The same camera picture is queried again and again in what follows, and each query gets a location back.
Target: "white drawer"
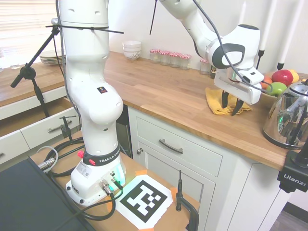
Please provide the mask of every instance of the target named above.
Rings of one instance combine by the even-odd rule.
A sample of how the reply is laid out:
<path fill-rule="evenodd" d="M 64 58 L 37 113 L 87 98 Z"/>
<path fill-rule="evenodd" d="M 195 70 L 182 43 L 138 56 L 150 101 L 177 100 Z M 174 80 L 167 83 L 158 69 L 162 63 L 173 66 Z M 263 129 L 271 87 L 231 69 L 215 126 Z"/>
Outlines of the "white drawer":
<path fill-rule="evenodd" d="M 28 150 L 29 147 L 19 130 L 2 136 L 0 137 L 0 164 Z"/>
<path fill-rule="evenodd" d="M 162 153 L 180 164 L 191 165 L 191 169 L 198 167 L 207 173 L 218 176 L 222 161 L 221 155 L 139 117 L 137 117 L 137 133 L 139 137 L 166 150 L 167 152 Z"/>
<path fill-rule="evenodd" d="M 76 116 L 73 118 L 67 118 L 66 120 L 68 122 L 71 121 L 69 123 L 70 128 L 79 125 L 78 114 L 68 99 L 61 98 L 50 102 L 49 105 L 49 112 L 52 116 L 42 119 L 41 121 L 38 120 L 38 122 L 20 129 L 30 149 L 62 134 L 60 125 L 64 123 L 60 117 Z"/>

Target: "countertop edge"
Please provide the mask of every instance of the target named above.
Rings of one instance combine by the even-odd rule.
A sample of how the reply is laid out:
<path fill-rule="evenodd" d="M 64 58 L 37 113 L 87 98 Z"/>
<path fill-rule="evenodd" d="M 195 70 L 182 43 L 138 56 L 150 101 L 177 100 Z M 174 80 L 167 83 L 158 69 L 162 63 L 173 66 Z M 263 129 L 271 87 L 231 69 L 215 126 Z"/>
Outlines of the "countertop edge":
<path fill-rule="evenodd" d="M 238 154 L 241 154 L 241 155 L 246 156 L 246 157 L 248 157 L 250 159 L 258 161 L 258 162 L 260 162 L 260 163 L 262 163 L 264 165 L 267 165 L 269 167 L 272 167 L 272 168 L 274 168 L 274 169 L 276 169 L 278 171 L 282 170 L 285 158 L 283 156 L 281 156 L 281 155 L 277 155 L 276 158 L 277 159 L 281 159 L 282 164 L 275 163 L 275 162 L 270 161 L 270 160 L 268 160 L 266 158 L 263 158 L 261 156 L 249 153 L 249 152 L 247 152 L 247 151 L 245 151 L 245 150 L 243 150 L 241 148 L 233 146 L 233 145 L 231 145 L 231 144 L 229 144 L 227 142 L 224 142 L 224 141 L 222 141 L 220 139 L 217 139 L 215 137 L 212 137 L 212 136 L 209 136 L 207 134 L 204 134 L 203 132 L 200 132 L 200 131 L 195 130 L 195 129 L 191 128 L 191 127 L 188 127 L 188 126 L 186 126 L 186 125 L 184 125 L 184 124 L 182 124 L 180 122 L 177 122 L 175 120 L 169 119 L 169 118 L 167 118 L 165 116 L 162 116 L 160 114 L 157 114 L 157 113 L 155 113 L 153 111 L 149 111 L 149 110 L 147 110 L 145 108 L 142 108 L 142 106 L 137 106 L 137 105 L 135 105 L 133 103 L 130 103 L 130 102 L 124 100 L 124 99 L 123 99 L 123 102 L 124 102 L 124 104 L 126 104 L 129 107 L 132 107 L 132 108 L 134 108 L 134 109 L 136 109 L 138 111 L 144 112 L 144 113 L 146 113 L 146 114 L 148 114 L 150 116 L 153 116 L 153 117 L 155 117 L 157 119 L 160 119 L 160 120 L 162 120 L 164 122 L 167 122 L 170 125 L 174 125 L 177 128 L 181 128 L 181 129 L 183 129 L 183 130 L 185 130 L 185 131 L 187 131 L 187 132 L 189 132 L 191 134 L 194 134 L 194 135 L 196 135 L 198 137 L 201 137 L 201 138 L 203 138 L 203 139 L 205 139 L 207 141 L 211 141 L 211 142 L 213 142 L 213 143 L 215 143 L 217 145 L 222 146 L 223 148 L 230 149 L 231 151 L 234 151 L 234 152 L 236 152 Z"/>

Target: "yellow cloth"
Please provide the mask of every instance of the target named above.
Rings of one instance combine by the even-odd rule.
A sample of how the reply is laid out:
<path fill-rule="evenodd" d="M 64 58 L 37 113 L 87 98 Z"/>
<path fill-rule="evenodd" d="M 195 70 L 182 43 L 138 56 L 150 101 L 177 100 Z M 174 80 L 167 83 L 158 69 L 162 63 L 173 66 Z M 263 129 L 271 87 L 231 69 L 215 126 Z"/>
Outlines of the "yellow cloth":
<path fill-rule="evenodd" d="M 236 97 L 229 94 L 228 96 L 228 106 L 222 108 L 222 90 L 213 90 L 210 88 L 205 89 L 206 100 L 208 106 L 211 108 L 212 112 L 216 115 L 232 115 L 233 109 L 236 106 Z M 252 108 L 249 107 L 246 103 L 243 104 L 241 109 L 236 113 L 237 115 L 243 111 L 252 111 Z"/>

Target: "wooden countertop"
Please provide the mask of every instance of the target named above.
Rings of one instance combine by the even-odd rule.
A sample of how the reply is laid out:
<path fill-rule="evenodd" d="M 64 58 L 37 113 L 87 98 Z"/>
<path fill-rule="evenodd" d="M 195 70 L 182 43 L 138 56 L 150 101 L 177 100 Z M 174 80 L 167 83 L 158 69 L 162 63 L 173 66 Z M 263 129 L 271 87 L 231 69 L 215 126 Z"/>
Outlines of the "wooden countertop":
<path fill-rule="evenodd" d="M 81 132 L 77 132 L 73 134 L 73 138 L 78 138 L 81 136 Z M 64 139 L 63 141 L 60 141 L 53 145 L 54 147 L 64 141 L 67 141 L 68 138 Z M 64 148 L 59 155 L 62 155 L 66 152 L 69 152 L 77 147 L 79 147 L 80 144 L 74 144 L 69 147 Z M 50 150 L 44 149 L 40 151 L 37 154 L 34 154 L 31 156 L 31 159 L 36 163 L 40 164 L 44 161 L 46 155 L 48 154 Z M 128 184 L 131 180 L 135 178 L 135 171 L 144 170 L 145 167 L 138 164 L 136 161 L 133 161 L 126 155 L 121 153 L 121 158 L 123 160 L 123 163 L 126 167 L 126 184 Z M 77 152 L 70 154 L 69 156 L 59 160 L 55 167 L 53 168 L 54 172 L 64 172 L 68 169 L 71 169 L 75 167 L 80 161 L 80 158 L 77 156 Z M 148 174 L 150 177 L 152 177 L 154 180 L 160 182 L 162 185 L 164 185 L 167 188 L 174 187 L 171 184 L 169 184 L 167 181 L 161 179 L 157 175 L 155 175 L 153 172 L 148 170 Z M 70 180 L 70 176 L 68 177 L 60 177 L 56 178 L 57 182 L 62 186 L 65 187 L 66 183 Z M 199 208 L 200 203 L 198 203 L 196 200 L 192 199 L 188 195 L 184 194 L 184 198 L 188 200 L 196 209 Z M 160 218 L 160 220 L 155 225 L 154 229 L 159 231 L 178 231 L 178 230 L 184 230 L 186 225 L 189 221 L 189 213 L 184 208 L 180 212 L 177 212 L 175 210 L 176 203 L 173 202 L 171 206 L 167 209 L 165 214 Z M 90 214 L 95 214 L 97 216 L 107 214 L 106 205 L 100 205 L 98 207 L 94 207 L 88 210 Z M 121 230 L 121 231 L 137 231 L 137 228 L 130 223 L 124 216 L 122 216 L 117 210 L 115 213 L 107 220 L 104 221 L 92 221 L 88 220 L 89 223 L 97 230 L 97 231 L 115 231 L 115 230 Z"/>
<path fill-rule="evenodd" d="M 64 86 L 64 79 L 58 65 L 33 64 L 37 73 L 35 81 L 42 92 Z M 0 107 L 34 96 L 31 80 L 22 79 L 15 88 L 10 85 L 20 73 L 19 69 L 5 68 L 0 72 Z"/>
<path fill-rule="evenodd" d="M 62 81 L 63 84 L 57 66 L 37 65 L 40 68 L 35 67 L 38 76 L 49 81 L 53 79 L 58 84 Z M 268 142 L 261 133 L 269 106 L 258 102 L 252 106 L 252 112 L 233 117 L 214 115 L 207 105 L 205 88 L 216 87 L 212 79 L 197 70 L 179 70 L 153 64 L 147 59 L 130 62 L 123 54 L 111 52 L 105 78 L 130 107 L 277 170 L 284 165 L 286 150 Z M 11 100 L 6 95 L 3 97 L 3 93 L 0 96 L 0 99 Z"/>

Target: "jar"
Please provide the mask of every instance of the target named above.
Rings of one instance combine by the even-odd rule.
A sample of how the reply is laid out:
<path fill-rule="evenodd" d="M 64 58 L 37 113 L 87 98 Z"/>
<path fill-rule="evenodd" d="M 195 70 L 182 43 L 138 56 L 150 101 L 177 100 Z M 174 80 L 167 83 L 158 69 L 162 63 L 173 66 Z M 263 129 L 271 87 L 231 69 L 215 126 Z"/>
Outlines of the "jar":
<path fill-rule="evenodd" d="M 212 79 L 215 79 L 216 72 L 217 72 L 216 67 L 211 66 L 210 76 L 211 76 Z"/>
<path fill-rule="evenodd" d="M 182 70 L 188 70 L 190 68 L 190 60 L 191 60 L 191 55 L 189 54 L 182 54 L 180 56 L 180 69 Z"/>
<path fill-rule="evenodd" d="M 170 52 L 169 51 L 160 51 L 160 64 L 169 65 L 170 64 Z"/>
<path fill-rule="evenodd" d="M 179 67 L 180 66 L 180 53 L 174 52 L 170 53 L 170 66 Z"/>
<path fill-rule="evenodd" d="M 210 72 L 210 63 L 206 59 L 200 59 L 200 74 L 208 75 Z"/>
<path fill-rule="evenodd" d="M 160 52 L 159 49 L 152 49 L 152 50 L 150 50 L 150 57 L 151 57 L 152 63 L 157 64 L 157 63 L 160 62 L 159 52 Z"/>

